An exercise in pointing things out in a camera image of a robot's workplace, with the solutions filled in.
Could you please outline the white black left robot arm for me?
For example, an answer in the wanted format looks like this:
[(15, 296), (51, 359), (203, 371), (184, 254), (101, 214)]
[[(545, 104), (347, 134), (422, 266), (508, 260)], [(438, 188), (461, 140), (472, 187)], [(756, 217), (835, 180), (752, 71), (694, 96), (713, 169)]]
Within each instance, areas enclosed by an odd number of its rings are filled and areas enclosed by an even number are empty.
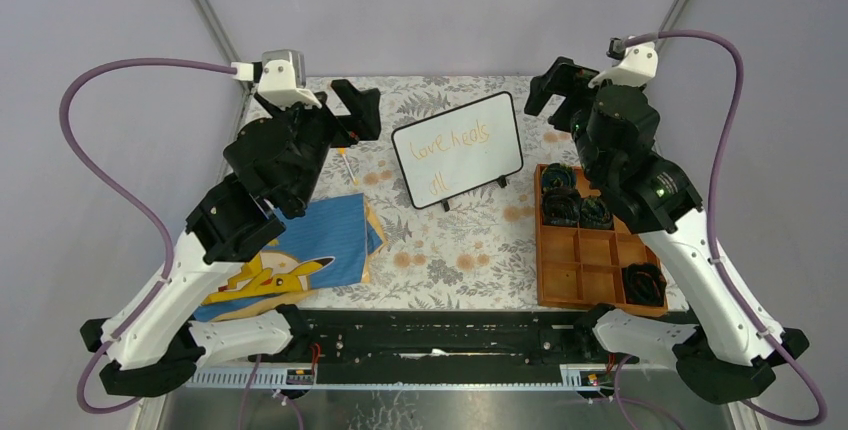
[(231, 173), (189, 213), (162, 269), (112, 318), (80, 330), (111, 396), (151, 398), (185, 384), (207, 365), (253, 355), (296, 361), (309, 351), (305, 321), (291, 304), (223, 322), (195, 318), (201, 302), (302, 217), (329, 152), (380, 137), (381, 93), (331, 82), (346, 107), (335, 115), (325, 93), (315, 105), (260, 97), (265, 116), (247, 123), (224, 156)]

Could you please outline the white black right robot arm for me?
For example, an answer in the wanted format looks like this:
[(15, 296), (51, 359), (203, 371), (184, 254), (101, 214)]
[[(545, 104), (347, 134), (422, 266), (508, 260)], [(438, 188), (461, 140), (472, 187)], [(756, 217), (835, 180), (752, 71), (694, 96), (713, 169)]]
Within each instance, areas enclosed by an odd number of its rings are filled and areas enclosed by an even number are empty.
[(696, 322), (673, 325), (599, 304), (573, 336), (575, 352), (597, 362), (609, 352), (674, 370), (703, 400), (725, 404), (760, 396), (775, 368), (809, 346), (784, 328), (747, 292), (736, 301), (726, 280), (729, 258), (712, 254), (707, 214), (685, 172), (654, 151), (659, 113), (641, 87), (594, 84), (596, 71), (560, 57), (531, 80), (524, 111), (538, 115), (551, 97), (561, 105), (549, 118), (571, 134), (584, 175), (612, 215), (659, 258), (682, 290)]

